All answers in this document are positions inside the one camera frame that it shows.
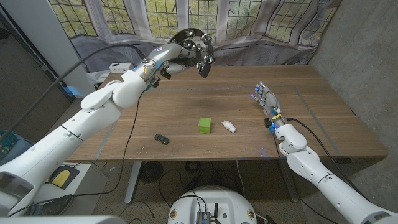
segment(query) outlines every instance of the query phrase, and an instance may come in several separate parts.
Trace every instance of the wall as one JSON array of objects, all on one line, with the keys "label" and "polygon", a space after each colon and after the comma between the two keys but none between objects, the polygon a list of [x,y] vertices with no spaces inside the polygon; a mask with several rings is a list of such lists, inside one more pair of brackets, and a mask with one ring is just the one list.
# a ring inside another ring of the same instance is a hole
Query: wall
[{"label": "wall", "polygon": [[[394,212],[398,212],[397,12],[397,1],[344,0],[310,61],[389,151],[381,161],[357,159],[342,166],[370,201]],[[318,204],[323,214],[344,223],[333,217],[334,208],[327,210],[324,204]],[[319,223],[321,218],[313,214],[308,220]]]},{"label": "wall", "polygon": [[[59,75],[79,60],[47,0],[0,0],[0,3]],[[83,67],[76,68],[64,81],[78,98],[95,91],[88,84]]]},{"label": "wall", "polygon": [[[0,80],[0,130],[7,130],[51,85],[48,76],[12,35],[0,40]],[[70,104],[54,88],[15,133],[31,141],[40,140]]]}]

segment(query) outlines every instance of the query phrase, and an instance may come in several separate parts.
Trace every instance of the window pane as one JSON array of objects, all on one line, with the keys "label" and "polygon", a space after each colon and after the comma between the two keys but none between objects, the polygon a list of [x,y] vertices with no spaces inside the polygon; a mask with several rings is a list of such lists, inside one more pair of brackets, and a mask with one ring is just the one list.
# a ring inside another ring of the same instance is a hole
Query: window pane
[{"label": "window pane", "polygon": [[148,20],[149,25],[159,25],[159,23],[157,22],[157,14],[155,12],[148,12]]},{"label": "window pane", "polygon": [[112,34],[134,34],[123,0],[101,0],[101,5]]},{"label": "window pane", "polygon": [[228,30],[236,29],[236,23],[237,22],[238,22],[238,18],[237,17],[229,17],[228,18],[228,24],[227,24],[226,28]]},{"label": "window pane", "polygon": [[155,3],[157,12],[166,12],[166,3],[164,0],[155,0]]},{"label": "window pane", "polygon": [[238,17],[238,26],[237,29],[243,29],[246,26],[247,17]]},{"label": "window pane", "polygon": [[61,25],[62,25],[64,31],[67,33],[67,36],[69,36],[69,37],[74,37],[74,36],[76,36],[76,33],[75,33],[75,31],[72,29],[72,26],[70,25],[69,22],[64,22],[64,23],[62,23]]},{"label": "window pane", "polygon": [[154,37],[160,37],[160,29],[159,26],[151,26],[150,31]]},{"label": "window pane", "polygon": [[249,16],[256,16],[259,13],[261,2],[252,2],[250,4]]},{"label": "window pane", "polygon": [[283,42],[290,41],[292,28],[299,22],[309,4],[305,0],[284,1],[269,31],[269,37]]},{"label": "window pane", "polygon": [[309,46],[317,46],[320,40],[320,37],[328,25],[330,19],[333,17],[336,8],[325,9],[326,2],[320,1],[318,3],[318,11],[320,14],[317,14],[317,18],[308,26],[306,30],[302,32],[299,43],[303,45]]},{"label": "window pane", "polygon": [[160,26],[167,26],[167,14],[166,13],[158,13],[157,19],[159,21]]},{"label": "window pane", "polygon": [[189,26],[197,28],[215,40],[217,27],[217,0],[189,0]]},{"label": "window pane", "polygon": [[145,0],[147,6],[147,12],[156,12],[156,3],[152,0]]},{"label": "window pane", "polygon": [[208,1],[199,1],[199,15],[207,15],[208,8],[209,8]]},{"label": "window pane", "polygon": [[199,29],[207,29],[207,16],[199,16]]},{"label": "window pane", "polygon": [[241,3],[241,5],[239,7],[238,16],[248,16],[249,15],[249,7],[250,7],[250,3],[249,2]]},{"label": "window pane", "polygon": [[218,6],[218,2],[209,1],[209,15],[217,16],[217,6]]},{"label": "window pane", "polygon": [[177,27],[169,27],[169,34],[171,36],[174,36],[177,33],[178,33],[178,28]]},{"label": "window pane", "polygon": [[167,14],[167,20],[169,21],[170,26],[177,26],[177,15],[176,14]]},{"label": "window pane", "polygon": [[227,40],[250,35],[251,27],[257,19],[260,0],[233,0],[229,2]]},{"label": "window pane", "polygon": [[145,0],[150,31],[153,37],[170,38],[178,30],[175,0]]},{"label": "window pane", "polygon": [[49,3],[69,38],[77,35],[96,36],[82,0],[50,0]]},{"label": "window pane", "polygon": [[208,17],[208,28],[209,29],[216,29],[217,26],[217,17],[216,16],[209,16]]}]

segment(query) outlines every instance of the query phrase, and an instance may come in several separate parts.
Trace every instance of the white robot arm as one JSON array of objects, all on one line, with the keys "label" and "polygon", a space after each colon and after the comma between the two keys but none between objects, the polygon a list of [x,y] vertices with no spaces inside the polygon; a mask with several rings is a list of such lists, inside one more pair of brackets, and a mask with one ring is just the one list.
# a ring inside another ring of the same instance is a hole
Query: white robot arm
[{"label": "white robot arm", "polygon": [[279,102],[267,86],[260,82],[256,85],[256,95],[252,94],[252,97],[271,121],[270,131],[282,141],[279,151],[287,156],[289,167],[315,185],[348,222],[398,223],[398,214],[372,204],[320,162],[305,137],[286,122]]},{"label": "white robot arm", "polygon": [[[194,36],[202,37],[207,45],[204,60],[201,60],[201,46],[186,39]],[[45,180],[84,140],[117,121],[121,110],[134,106],[147,88],[157,87],[160,78],[156,71],[161,70],[163,76],[170,78],[171,74],[196,65],[198,73],[206,78],[214,62],[213,54],[208,34],[198,29],[185,29],[168,44],[152,51],[136,68],[124,73],[123,82],[111,81],[88,95],[76,115],[0,167],[0,211],[10,215],[29,205]]]}]

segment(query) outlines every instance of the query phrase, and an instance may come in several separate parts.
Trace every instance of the black cable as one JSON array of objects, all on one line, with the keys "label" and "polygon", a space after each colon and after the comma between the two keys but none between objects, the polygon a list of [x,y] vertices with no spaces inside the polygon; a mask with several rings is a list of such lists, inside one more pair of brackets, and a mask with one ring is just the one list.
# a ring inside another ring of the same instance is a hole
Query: black cable
[{"label": "black cable", "polygon": [[93,56],[94,54],[97,54],[100,51],[106,50],[106,49],[110,49],[113,47],[130,47],[133,48],[137,51],[137,53],[139,54],[139,56],[144,59],[145,55],[134,45],[132,44],[112,44],[112,45],[108,45],[105,47],[102,47],[100,49],[97,49],[95,51],[93,51],[92,53],[88,54],[86,57],[80,59],[78,62],[76,62],[74,65],[72,65],[72,67],[70,67],[63,75],[61,75],[60,77],[58,77],[43,93],[42,95],[33,103],[32,106],[30,106],[29,109],[27,109],[25,111],[25,113],[16,121],[14,122],[10,128],[8,128],[8,130],[0,136],[0,142],[2,142],[3,140],[5,140],[5,138],[26,118],[26,116],[32,112],[32,110],[44,99],[45,96],[47,96],[50,91],[58,85],[58,83],[60,81],[62,81],[66,76],[68,76],[72,71],[74,71],[74,69],[76,69],[79,65],[81,65],[85,60],[87,60],[88,58],[90,58],[91,56]]},{"label": "black cable", "polygon": [[[281,161],[283,170],[284,170],[285,174],[287,174],[287,171],[286,171],[286,168],[285,168],[285,164],[283,163],[282,158],[280,157],[280,154],[279,154],[279,148],[278,148],[278,144],[276,143],[275,134],[272,134],[272,137],[274,137],[274,142],[275,142],[275,146],[276,146],[276,151],[277,151],[278,156],[279,156],[279,159],[280,159],[280,161]],[[338,224],[337,222],[335,222],[335,221],[329,219],[328,217],[323,216],[321,213],[317,212],[317,211],[316,211],[315,209],[313,209],[309,204],[307,204],[307,203],[300,197],[300,195],[296,192],[296,190],[295,190],[295,188],[294,188],[294,184],[290,181],[290,179],[287,178],[287,180],[288,180],[288,183],[289,183],[289,185],[291,186],[292,190],[296,193],[298,199],[300,199],[300,201],[302,201],[309,209],[311,209],[313,212],[315,212],[316,214],[318,214],[318,215],[321,216],[322,218],[328,220],[329,222]]]},{"label": "black cable", "polygon": [[[76,163],[76,164],[73,166],[73,168],[75,168],[77,165],[79,165],[79,164],[81,164],[81,163],[84,163],[84,162],[78,162],[78,163]],[[86,163],[90,163],[90,164],[95,165],[96,167],[103,168],[103,167],[106,166],[106,164],[107,164],[108,162],[105,162],[105,164],[104,164],[103,166],[99,166],[99,165],[95,164],[94,162],[86,162]]]},{"label": "black cable", "polygon": [[[131,132],[130,132],[130,135],[129,135],[129,139],[127,140],[126,147],[124,148],[124,152],[123,152],[123,159],[122,159],[122,166],[121,166],[121,170],[120,170],[120,174],[119,174],[119,180],[118,180],[117,184],[114,186],[114,188],[111,189],[111,190],[109,190],[109,191],[107,191],[107,192],[88,193],[88,194],[77,194],[77,195],[65,195],[65,196],[63,196],[63,197],[66,197],[66,196],[70,196],[70,197],[81,197],[81,196],[91,196],[91,195],[104,195],[104,194],[109,194],[109,193],[113,192],[114,190],[116,190],[116,188],[117,188],[117,187],[119,186],[119,184],[120,184],[120,180],[121,180],[121,177],[122,177],[123,167],[124,167],[124,158],[125,158],[125,156],[126,156],[127,146],[129,145],[129,142],[130,142],[130,139],[131,139],[131,135],[132,135],[132,131],[134,130],[134,126],[136,125],[139,101],[140,101],[141,96],[142,96],[143,93],[144,93],[144,92],[142,92],[141,95],[140,95],[139,98],[138,98],[137,109],[136,109],[136,115],[135,115],[135,117],[134,117],[134,122],[133,122],[133,124],[132,124],[132,128],[131,128]],[[44,200],[44,201],[41,201],[41,202],[36,202],[36,203],[30,204],[30,205],[25,206],[25,207],[23,207],[23,208],[21,208],[21,209],[18,209],[17,211],[15,211],[15,212],[13,212],[12,214],[10,214],[8,217],[11,217],[11,216],[17,214],[18,212],[23,211],[23,210],[25,210],[25,209],[27,209],[27,208],[33,206],[33,205],[37,205],[37,204],[45,203],[45,202],[51,202],[51,201],[53,201],[53,200],[55,200],[55,199],[58,199],[58,198],[48,199],[48,200]]]},{"label": "black cable", "polygon": [[179,197],[177,200],[175,200],[175,201],[171,204],[170,208],[173,206],[173,204],[174,204],[176,201],[178,201],[178,200],[180,200],[180,199],[183,199],[183,198],[187,198],[187,197],[196,197],[196,198],[199,198],[200,200],[202,200],[202,202],[205,204],[205,212],[207,212],[207,205],[206,205],[205,200],[204,200],[203,198],[199,197],[199,196],[196,196],[196,195],[185,195],[185,196],[181,196],[181,197]]},{"label": "black cable", "polygon": [[158,188],[158,190],[159,190],[160,196],[162,196],[163,200],[166,202],[166,204],[167,204],[170,208],[171,208],[172,206],[167,202],[166,198],[164,197],[164,195],[163,195],[163,193],[162,193],[162,191],[161,191],[161,189],[160,189],[160,183],[162,182],[163,177],[164,177],[166,174],[168,174],[169,172],[172,172],[172,171],[178,172],[178,174],[179,174],[179,176],[180,176],[181,187],[182,187],[183,190],[185,190],[185,189],[184,189],[184,185],[182,184],[181,173],[180,173],[180,171],[178,171],[178,170],[176,170],[176,169],[169,170],[169,171],[167,171],[165,174],[163,174],[163,175],[160,177],[160,179],[159,179],[159,183],[157,184],[157,188]]},{"label": "black cable", "polygon": [[132,204],[134,204],[134,203],[137,203],[137,202],[140,202],[140,203],[143,203],[144,205],[146,205],[146,207],[147,207],[147,208],[149,209],[149,211],[150,211],[150,215],[152,215],[152,218],[155,218],[155,215],[154,215],[154,213],[152,212],[152,209],[150,209],[150,206],[149,206],[148,204],[146,204],[145,202],[143,202],[143,201],[134,201],[134,202],[132,202],[132,203],[129,204],[126,208],[123,209],[123,211],[120,213],[119,217],[122,216],[122,214],[124,213],[124,211],[126,211],[126,209],[128,209],[128,208],[130,207],[130,205],[132,205]]},{"label": "black cable", "polygon": [[132,223],[132,221],[134,221],[134,220],[138,220],[138,221],[139,221],[139,223],[140,223],[140,224],[142,224],[142,221],[141,221],[141,219],[139,219],[139,218],[135,218],[135,219],[131,220],[131,221],[129,222],[129,224],[131,224],[131,223]]},{"label": "black cable", "polygon": [[319,144],[321,145],[322,149],[324,150],[324,152],[326,153],[326,155],[328,155],[329,159],[332,161],[332,163],[335,165],[335,167],[338,169],[338,171],[340,172],[340,174],[342,174],[342,176],[344,177],[345,180],[347,180],[347,182],[350,184],[350,186],[352,186],[352,188],[355,189],[355,191],[357,191],[362,197],[364,197],[366,200],[369,201],[368,198],[365,197],[365,195],[355,186],[354,183],[352,183],[352,181],[343,173],[343,171],[340,169],[340,167],[337,165],[337,163],[335,162],[335,160],[331,157],[329,151],[326,149],[326,147],[323,145],[321,139],[318,138],[318,136],[307,126],[305,125],[303,122],[295,119],[295,118],[286,118],[288,121],[295,121],[298,124],[301,124],[305,129],[307,129],[314,137],[315,139],[317,139],[317,141],[319,142]]},{"label": "black cable", "polygon": [[81,164],[81,162],[76,163],[76,165],[74,165],[73,168],[76,168],[76,166],[79,164]]},{"label": "black cable", "polygon": [[196,196],[196,198],[197,198],[198,205],[199,205],[199,212],[201,212],[201,208],[200,208],[199,199],[198,199],[198,197],[197,197],[196,193],[193,191],[193,188],[192,188],[191,190],[192,190],[193,194],[194,194],[194,195]]}]

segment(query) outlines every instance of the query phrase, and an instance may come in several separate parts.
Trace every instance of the wooden table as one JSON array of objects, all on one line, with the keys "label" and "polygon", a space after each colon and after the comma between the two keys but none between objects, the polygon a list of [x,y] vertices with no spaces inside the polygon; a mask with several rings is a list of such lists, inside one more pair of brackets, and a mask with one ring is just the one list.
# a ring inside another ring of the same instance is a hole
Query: wooden table
[{"label": "wooden table", "polygon": [[[110,80],[121,80],[110,74]],[[127,147],[129,161],[187,161],[278,159],[272,134],[264,127],[264,113],[250,94],[263,81],[282,105],[286,117],[301,120],[335,157],[383,157],[385,147],[311,66],[213,67],[203,79],[195,68],[160,81],[143,94],[136,127]],[[112,130],[91,138],[69,161],[119,161],[134,121],[136,108],[123,110]],[[198,133],[200,117],[211,118],[211,134]],[[231,133],[221,124],[232,122]],[[320,157],[319,143],[301,125],[291,122]],[[156,134],[170,139],[166,146]]]}]

